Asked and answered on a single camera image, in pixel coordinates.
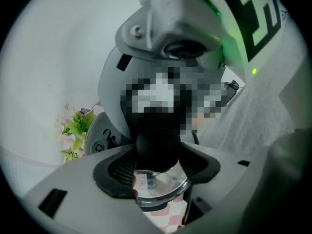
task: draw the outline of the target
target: pixelated blur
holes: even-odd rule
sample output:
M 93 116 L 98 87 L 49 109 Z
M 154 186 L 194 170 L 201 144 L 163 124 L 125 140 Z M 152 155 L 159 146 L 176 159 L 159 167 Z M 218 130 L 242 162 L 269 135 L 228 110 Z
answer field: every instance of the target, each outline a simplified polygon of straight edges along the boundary
M 183 134 L 221 117 L 227 104 L 221 71 L 169 66 L 166 61 L 162 66 L 150 65 L 134 72 L 132 83 L 121 93 L 121 107 L 130 126 L 159 134 Z

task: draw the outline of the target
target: white wall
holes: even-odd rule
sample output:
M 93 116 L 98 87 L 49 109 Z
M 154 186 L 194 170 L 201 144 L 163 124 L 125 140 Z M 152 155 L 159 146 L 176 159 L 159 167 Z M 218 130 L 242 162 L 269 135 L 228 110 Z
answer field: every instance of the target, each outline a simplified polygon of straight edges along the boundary
M 11 190 L 19 197 L 23 197 L 58 167 L 22 158 L 3 149 L 0 155 L 0 166 Z
M 69 103 L 98 101 L 98 79 L 120 25 L 138 0 L 32 0 L 0 56 L 0 144 L 59 165 L 54 122 Z

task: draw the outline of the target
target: black and white pattern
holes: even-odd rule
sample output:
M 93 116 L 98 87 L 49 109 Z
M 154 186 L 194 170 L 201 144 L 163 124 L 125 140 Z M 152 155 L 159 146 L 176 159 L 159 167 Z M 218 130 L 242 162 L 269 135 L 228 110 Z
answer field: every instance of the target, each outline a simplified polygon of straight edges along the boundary
M 225 0 L 242 34 L 250 61 L 281 28 L 276 0 Z

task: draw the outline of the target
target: black border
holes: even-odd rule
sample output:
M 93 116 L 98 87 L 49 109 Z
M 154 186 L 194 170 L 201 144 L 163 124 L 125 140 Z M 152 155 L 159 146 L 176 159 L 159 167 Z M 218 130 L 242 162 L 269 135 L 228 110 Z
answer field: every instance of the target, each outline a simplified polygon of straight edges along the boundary
M 1 3 L 1 46 L 7 36 L 10 28 L 14 21 L 26 6 L 30 0 L 0 0 Z M 299 26 L 309 50 L 311 51 L 311 0 L 281 0 L 286 6 L 292 18 Z M 279 205 L 274 214 L 273 218 L 268 218 L 263 223 L 262 228 L 258 231 L 263 233 L 264 231 L 283 231 L 290 232 L 295 230 L 297 232 L 306 231 L 305 228 L 309 228 L 309 206 L 311 205 L 311 187 L 310 175 L 312 167 L 311 155 L 309 158 L 309 164 L 305 172 L 305 177 L 302 183 L 298 186 L 296 193 L 289 194 L 288 198 L 284 200 L 282 205 Z M 10 231 L 29 231 L 46 233 L 35 221 L 27 214 L 24 208 L 20 205 L 18 200 L 12 194 L 3 173 L 0 173 L 1 183 L 1 196 L 2 201 L 5 204 L 2 205 L 2 228 L 6 228 Z

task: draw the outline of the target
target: checkered cloth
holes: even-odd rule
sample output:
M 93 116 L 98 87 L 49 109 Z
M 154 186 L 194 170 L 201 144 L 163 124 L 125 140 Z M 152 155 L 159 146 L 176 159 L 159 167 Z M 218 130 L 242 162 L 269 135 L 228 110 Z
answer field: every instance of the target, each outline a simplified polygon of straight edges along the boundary
M 169 202 L 165 209 L 144 214 L 164 233 L 172 233 L 177 231 L 177 227 L 181 225 L 186 206 L 187 203 L 183 201 L 183 195 L 181 195 Z

